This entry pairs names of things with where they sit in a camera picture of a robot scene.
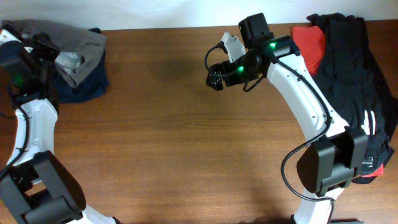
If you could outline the grey cargo shorts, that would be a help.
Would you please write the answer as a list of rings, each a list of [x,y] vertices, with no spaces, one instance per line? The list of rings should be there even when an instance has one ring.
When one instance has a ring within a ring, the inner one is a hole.
[[[76,88],[97,67],[106,45],[106,36],[87,29],[48,20],[3,20],[23,37],[46,33],[60,49],[56,59],[58,72],[65,81]]]

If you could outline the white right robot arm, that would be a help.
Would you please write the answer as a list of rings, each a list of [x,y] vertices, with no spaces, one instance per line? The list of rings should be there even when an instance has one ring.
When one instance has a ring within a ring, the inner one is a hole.
[[[238,37],[225,32],[217,49],[228,60],[207,66],[206,84],[215,90],[223,86],[259,83],[267,78],[284,97],[297,119],[305,142],[288,153],[280,167],[285,180],[285,165],[296,152],[305,149],[297,161],[298,177],[304,187],[291,223],[331,223],[338,196],[356,178],[368,143],[363,128],[352,128],[326,100],[307,71],[300,50],[288,35],[261,41],[246,50]]]

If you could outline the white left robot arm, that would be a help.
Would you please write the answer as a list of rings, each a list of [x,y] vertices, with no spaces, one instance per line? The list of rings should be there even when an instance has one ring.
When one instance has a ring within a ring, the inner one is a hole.
[[[59,53],[46,34],[26,42],[1,29],[1,68],[10,76],[7,92],[17,119],[14,149],[1,171],[1,200],[18,223],[118,224],[87,204],[82,187],[55,156],[58,102],[50,77]]]

